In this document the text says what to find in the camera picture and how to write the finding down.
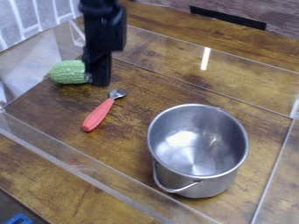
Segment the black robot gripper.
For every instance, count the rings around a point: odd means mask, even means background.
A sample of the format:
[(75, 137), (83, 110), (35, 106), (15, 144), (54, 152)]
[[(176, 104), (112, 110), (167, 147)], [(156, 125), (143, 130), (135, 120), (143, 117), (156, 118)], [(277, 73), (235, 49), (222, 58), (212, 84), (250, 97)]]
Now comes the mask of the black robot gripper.
[(95, 87), (107, 87), (112, 52), (123, 51), (127, 44), (127, 8), (118, 0), (79, 0), (79, 10), (84, 18), (86, 80)]

